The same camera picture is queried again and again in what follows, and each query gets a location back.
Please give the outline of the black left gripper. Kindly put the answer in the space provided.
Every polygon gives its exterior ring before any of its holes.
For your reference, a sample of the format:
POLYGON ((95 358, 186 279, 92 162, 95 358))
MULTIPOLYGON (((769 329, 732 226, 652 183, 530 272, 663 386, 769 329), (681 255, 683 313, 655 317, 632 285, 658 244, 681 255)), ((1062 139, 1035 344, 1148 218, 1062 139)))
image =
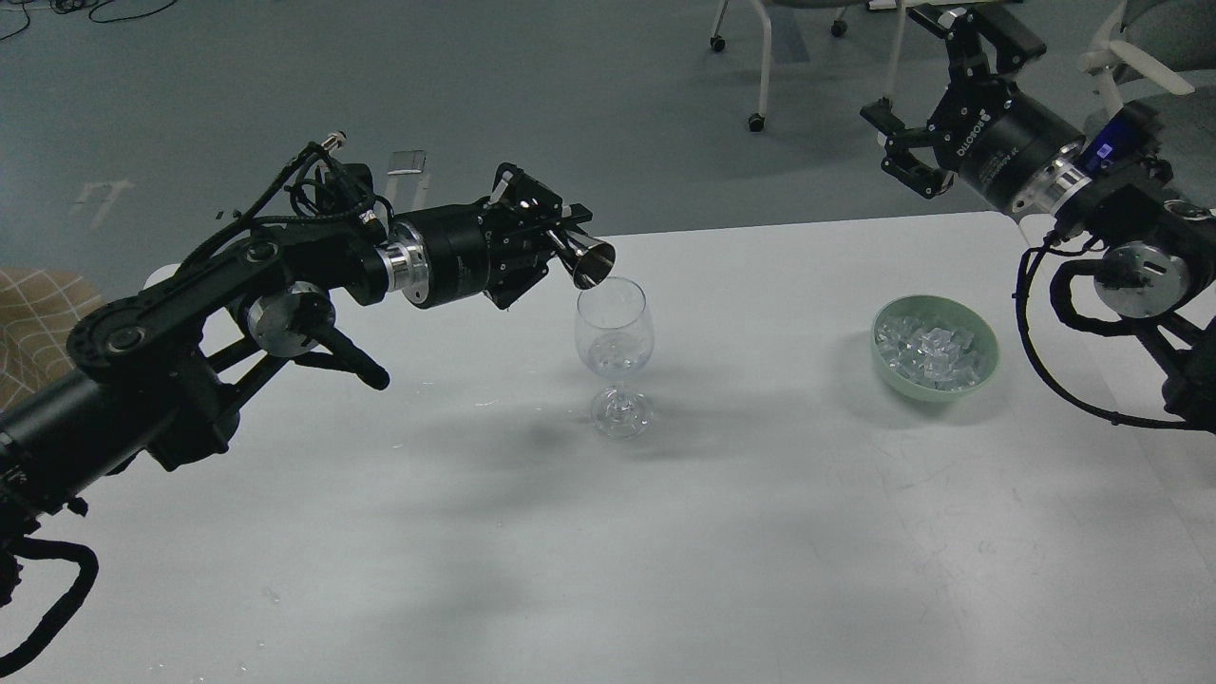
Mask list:
POLYGON ((550 234, 585 237, 591 212, 503 161, 482 204, 392 218, 384 242, 389 290, 429 309, 485 295, 505 312, 550 273, 550 234))

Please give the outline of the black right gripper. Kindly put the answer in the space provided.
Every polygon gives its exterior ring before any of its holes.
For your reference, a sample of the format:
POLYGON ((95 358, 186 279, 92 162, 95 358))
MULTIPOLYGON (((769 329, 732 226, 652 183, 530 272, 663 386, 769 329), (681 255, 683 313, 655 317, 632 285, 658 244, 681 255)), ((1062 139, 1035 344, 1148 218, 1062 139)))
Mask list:
POLYGON ((921 4, 907 17, 945 45, 948 82, 930 125, 908 127, 890 100, 860 110, 882 136, 882 170, 925 200, 947 192, 959 175, 990 206, 1013 214, 1021 187, 1083 142, 1076 127, 1017 83, 1046 55, 1046 44, 1001 4, 921 4), (917 150, 933 150, 939 167, 918 159, 917 150))

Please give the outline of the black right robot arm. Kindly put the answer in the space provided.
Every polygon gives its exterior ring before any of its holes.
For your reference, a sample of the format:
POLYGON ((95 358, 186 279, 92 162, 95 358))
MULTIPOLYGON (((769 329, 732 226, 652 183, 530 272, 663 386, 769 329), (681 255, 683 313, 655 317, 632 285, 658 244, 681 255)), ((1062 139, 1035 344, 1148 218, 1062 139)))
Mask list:
POLYGON ((890 97, 865 105, 865 120, 884 140, 882 169, 922 198, 961 181, 1004 215, 1054 220, 1017 268, 1017 333, 1038 379, 1108 424, 1212 432, 1214 326, 1186 320, 1182 308, 1214 284, 1214 212, 1171 190, 1171 168, 1158 155, 1156 111, 1120 103, 1111 71, 1128 65, 1176 94, 1190 92, 1190 83, 1128 43, 1096 47, 1083 69, 1098 77, 1113 112, 1098 134, 1085 136, 1017 86, 1017 74, 1046 47, 1003 6, 899 2, 897 15, 942 41, 948 83, 921 128, 903 124, 890 97), (1165 375, 1169 420, 1091 407, 1038 359, 1028 316, 1034 277, 1045 256, 1059 256, 1081 234, 1104 253, 1062 256, 1048 287, 1053 312, 1069 329, 1137 340, 1165 375))

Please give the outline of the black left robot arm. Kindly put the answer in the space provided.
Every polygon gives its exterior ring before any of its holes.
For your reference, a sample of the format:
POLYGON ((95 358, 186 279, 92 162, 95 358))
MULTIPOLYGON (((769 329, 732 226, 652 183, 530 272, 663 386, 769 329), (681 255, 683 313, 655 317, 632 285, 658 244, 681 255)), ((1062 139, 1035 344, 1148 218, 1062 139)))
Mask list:
POLYGON ((174 275, 84 316, 66 335, 69 372, 4 413, 2 602, 26 560, 78 572, 4 654, 2 675, 44 652, 98 574, 92 549, 39 540, 44 516, 86 515, 83 490, 141 453, 169 471, 225 453, 240 409, 288 364, 390 385, 338 330, 331 291, 360 305, 401 292, 421 309, 485 295, 508 309, 552 259, 582 290, 614 267, 614 247, 582 230, 591 211, 510 161, 482 200, 399 214, 368 167, 337 159, 344 142, 334 131, 305 144, 174 275))

